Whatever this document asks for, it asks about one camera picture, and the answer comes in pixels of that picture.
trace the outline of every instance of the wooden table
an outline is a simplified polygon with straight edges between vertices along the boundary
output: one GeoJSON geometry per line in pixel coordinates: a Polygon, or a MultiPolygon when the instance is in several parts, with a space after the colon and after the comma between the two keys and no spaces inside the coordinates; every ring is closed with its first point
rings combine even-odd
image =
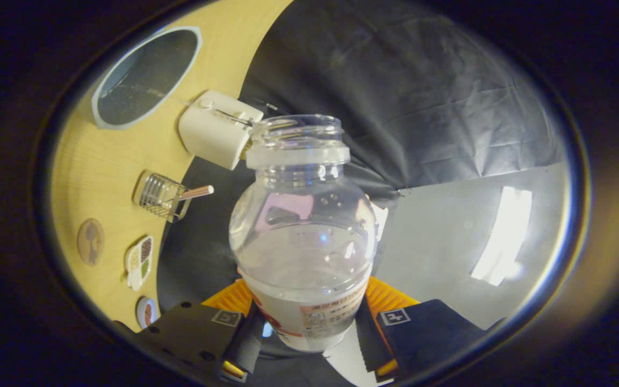
{"type": "Polygon", "coordinates": [[[151,169],[176,181],[183,178],[194,156],[177,132],[182,101],[209,89],[238,98],[258,45],[290,1],[220,0],[194,10],[167,28],[199,26],[204,44],[172,97],[150,117],[127,130],[99,130],[78,107],[66,123],[52,169],[54,227],[75,281],[107,318],[139,331],[138,299],[147,296],[158,303],[165,220],[131,202],[138,176],[151,169]],[[94,267],[83,263],[76,247],[79,227],[88,218],[97,219],[105,232],[104,252],[94,267]],[[154,237],[152,272],[135,292],[126,283],[124,256],[146,234],[154,237]]]}

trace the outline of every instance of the round coaster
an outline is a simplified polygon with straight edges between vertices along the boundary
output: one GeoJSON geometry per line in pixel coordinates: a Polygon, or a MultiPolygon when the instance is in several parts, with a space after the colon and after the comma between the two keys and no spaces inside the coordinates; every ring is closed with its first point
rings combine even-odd
{"type": "Polygon", "coordinates": [[[88,266],[96,266],[104,251],[104,230],[98,220],[89,218],[78,230],[78,252],[88,266]]]}

